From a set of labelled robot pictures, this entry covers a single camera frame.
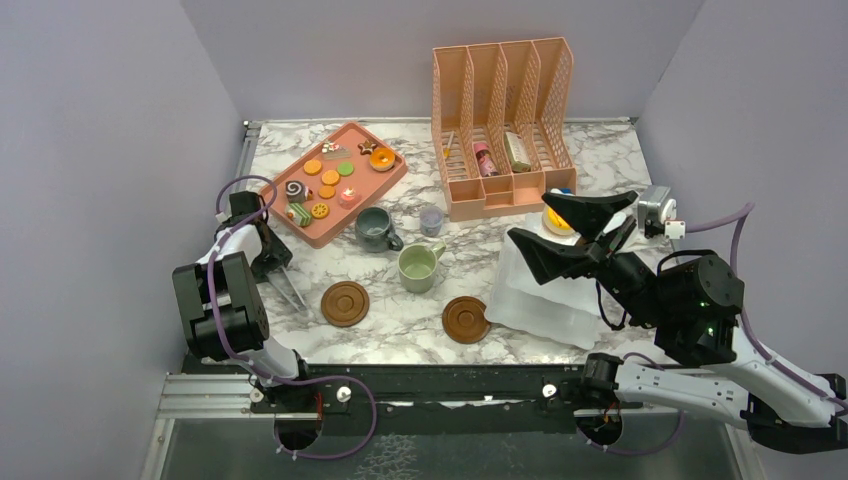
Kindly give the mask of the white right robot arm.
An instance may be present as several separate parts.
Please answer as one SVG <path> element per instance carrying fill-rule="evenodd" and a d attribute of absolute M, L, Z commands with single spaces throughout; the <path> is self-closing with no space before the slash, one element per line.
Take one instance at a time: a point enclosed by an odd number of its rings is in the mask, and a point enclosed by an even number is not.
<path fill-rule="evenodd" d="M 590 355 L 571 400 L 607 407 L 648 401 L 684 411 L 715 413 L 767 448 L 790 454 L 842 450 L 847 445 L 847 384 L 836 374 L 814 375 L 786 362 L 753 334 L 743 306 L 744 284 L 734 260 L 711 250 L 677 253 L 677 265 L 648 268 L 623 250 L 633 218 L 610 228 L 613 216 L 636 198 L 547 193 L 543 199 L 578 233 L 564 245 L 513 228 L 511 243 L 535 281 L 590 278 L 622 307 L 627 326 L 651 329 L 655 344 L 685 367 L 722 376 L 713 389 L 691 377 L 626 363 L 608 354 Z M 243 237 L 265 212 L 255 207 L 223 227 L 202 260 L 202 302 L 212 317 L 212 337 L 221 356 L 256 376 L 273 398 L 308 398 L 315 380 L 299 354 L 272 344 L 255 274 Z"/>

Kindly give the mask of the yellow frosted donut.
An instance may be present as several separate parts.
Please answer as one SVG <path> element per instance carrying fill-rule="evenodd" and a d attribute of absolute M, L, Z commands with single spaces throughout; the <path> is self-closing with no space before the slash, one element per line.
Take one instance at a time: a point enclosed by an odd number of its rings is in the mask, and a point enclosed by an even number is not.
<path fill-rule="evenodd" d="M 557 236 L 571 236 L 575 233 L 574 229 L 560 217 L 551 207 L 546 207 L 542 214 L 542 222 L 545 228 Z"/>

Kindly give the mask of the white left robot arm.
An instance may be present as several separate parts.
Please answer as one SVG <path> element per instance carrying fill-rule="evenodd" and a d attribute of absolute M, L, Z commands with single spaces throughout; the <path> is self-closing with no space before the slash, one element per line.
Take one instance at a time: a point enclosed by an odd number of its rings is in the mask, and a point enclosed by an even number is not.
<path fill-rule="evenodd" d="M 291 251 L 269 228 L 269 205 L 261 195 L 241 191 L 229 195 L 230 211 L 216 200 L 220 225 L 213 245 L 199 260 L 172 274 L 187 345 L 199 358 L 231 360 L 255 375 L 265 387 L 276 387 L 285 407 L 298 411 L 313 401 L 314 385 L 341 381 L 372 391 L 347 375 L 310 378 L 305 360 L 270 337 L 259 283 L 280 277 Z"/>

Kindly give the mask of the green layered cake slice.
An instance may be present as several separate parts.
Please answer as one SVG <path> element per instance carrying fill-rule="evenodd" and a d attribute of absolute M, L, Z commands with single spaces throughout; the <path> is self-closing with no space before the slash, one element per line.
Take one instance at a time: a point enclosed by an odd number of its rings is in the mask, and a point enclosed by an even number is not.
<path fill-rule="evenodd" d="M 311 212 L 301 203 L 288 203 L 285 208 L 285 216 L 300 228 L 305 228 L 313 222 Z"/>

